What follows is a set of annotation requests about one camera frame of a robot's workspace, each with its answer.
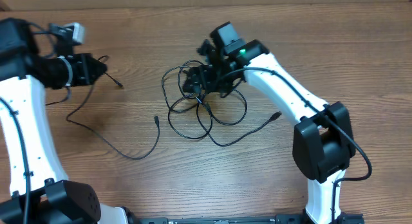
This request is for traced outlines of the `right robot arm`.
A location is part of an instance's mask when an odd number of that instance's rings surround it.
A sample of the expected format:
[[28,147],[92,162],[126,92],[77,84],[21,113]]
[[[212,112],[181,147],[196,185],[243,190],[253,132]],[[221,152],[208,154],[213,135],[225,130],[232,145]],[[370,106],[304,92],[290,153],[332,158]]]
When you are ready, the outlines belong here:
[[206,64],[185,70],[182,92],[190,95],[233,92],[244,81],[265,94],[294,128],[292,156],[308,180],[302,223],[355,223],[343,213],[340,185],[356,148],[348,110],[329,104],[296,81],[259,40],[245,42],[227,22],[198,48]]

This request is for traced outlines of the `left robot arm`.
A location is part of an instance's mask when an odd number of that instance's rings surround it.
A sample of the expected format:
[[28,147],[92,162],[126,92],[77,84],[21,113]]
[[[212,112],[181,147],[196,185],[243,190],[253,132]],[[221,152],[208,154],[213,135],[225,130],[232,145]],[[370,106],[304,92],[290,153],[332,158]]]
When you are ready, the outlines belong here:
[[1,125],[10,162],[5,223],[127,223],[122,207],[99,202],[94,189],[70,181],[53,143],[46,90],[89,86],[106,65],[74,47],[84,41],[79,23],[51,24],[52,56],[39,53],[31,22],[1,21]]

